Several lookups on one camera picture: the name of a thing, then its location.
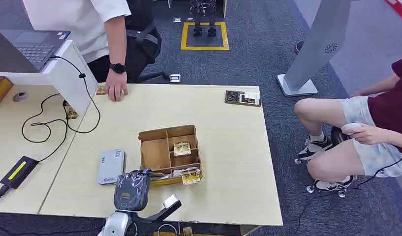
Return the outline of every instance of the stand base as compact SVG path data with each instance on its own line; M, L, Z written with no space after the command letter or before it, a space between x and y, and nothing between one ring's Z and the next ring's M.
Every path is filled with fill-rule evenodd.
M278 82L280 87L282 88L283 94L286 97L305 96L318 93L317 88L315 87L314 83L311 80L308 80L300 89L291 90L285 83L284 77L285 74L278 75Z

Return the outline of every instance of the black watch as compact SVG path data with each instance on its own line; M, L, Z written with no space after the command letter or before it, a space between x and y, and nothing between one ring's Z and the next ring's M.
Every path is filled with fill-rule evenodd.
M110 68L115 73L123 74L125 72L125 65L123 65L121 63L115 63L115 64L110 63Z

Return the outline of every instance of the laptop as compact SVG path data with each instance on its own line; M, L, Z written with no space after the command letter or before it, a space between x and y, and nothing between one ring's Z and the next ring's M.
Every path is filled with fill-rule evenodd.
M70 31L0 29L0 72L40 73Z

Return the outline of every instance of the yellow tape square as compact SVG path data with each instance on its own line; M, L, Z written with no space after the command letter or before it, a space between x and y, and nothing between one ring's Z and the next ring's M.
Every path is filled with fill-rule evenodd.
M201 22L202 26L208 26L210 23L208 22ZM223 46L213 46L213 47L206 47L206 46L187 46L187 32L189 26L194 26L195 22L184 22L184 28L182 30L182 39L181 39L181 50L222 50L222 51L229 51L230 47L228 45L228 38L227 38L227 26L225 22L215 22L216 26L221 27L221 37L222 37L222 44Z

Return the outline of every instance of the black pants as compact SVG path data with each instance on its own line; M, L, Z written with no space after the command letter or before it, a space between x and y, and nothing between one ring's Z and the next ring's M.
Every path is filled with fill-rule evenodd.
M91 72L98 83L103 83L107 80L109 64L109 55L103 56L88 63L89 69L91 69Z

